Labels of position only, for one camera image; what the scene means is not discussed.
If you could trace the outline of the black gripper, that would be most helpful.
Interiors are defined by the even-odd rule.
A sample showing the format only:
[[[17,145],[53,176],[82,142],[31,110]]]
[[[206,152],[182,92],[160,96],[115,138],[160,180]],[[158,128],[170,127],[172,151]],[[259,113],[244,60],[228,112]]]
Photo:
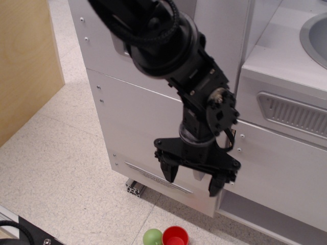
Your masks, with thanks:
[[[228,154],[233,149],[230,146],[232,133],[227,132],[226,135],[229,138],[227,148],[221,148],[215,138],[203,143],[187,142],[182,137],[154,140],[155,157],[160,162],[165,179],[173,183],[180,166],[198,170],[212,175],[209,196],[217,196],[225,183],[236,180],[241,168],[240,162]]]

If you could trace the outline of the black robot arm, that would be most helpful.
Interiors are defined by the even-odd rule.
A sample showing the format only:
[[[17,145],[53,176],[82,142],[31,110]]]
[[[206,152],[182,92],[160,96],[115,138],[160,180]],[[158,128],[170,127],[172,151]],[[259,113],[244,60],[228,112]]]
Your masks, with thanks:
[[[180,166],[211,175],[208,190],[216,196],[235,181],[240,162],[221,148],[239,113],[228,79],[205,51],[205,36],[173,1],[90,1],[103,24],[126,45],[136,68],[164,79],[183,103],[179,137],[154,141],[155,157],[165,179],[174,182]]]

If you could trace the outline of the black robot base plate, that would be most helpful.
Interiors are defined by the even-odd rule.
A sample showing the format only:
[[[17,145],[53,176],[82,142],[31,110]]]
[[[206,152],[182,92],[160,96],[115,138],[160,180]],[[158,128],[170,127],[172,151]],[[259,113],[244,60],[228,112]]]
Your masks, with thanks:
[[[50,245],[64,245],[61,241],[57,238],[53,237],[51,234],[43,231],[39,227],[35,226],[31,222],[27,221],[22,217],[18,217],[18,223],[24,226],[28,232],[32,235],[34,240],[34,244],[50,244]]]

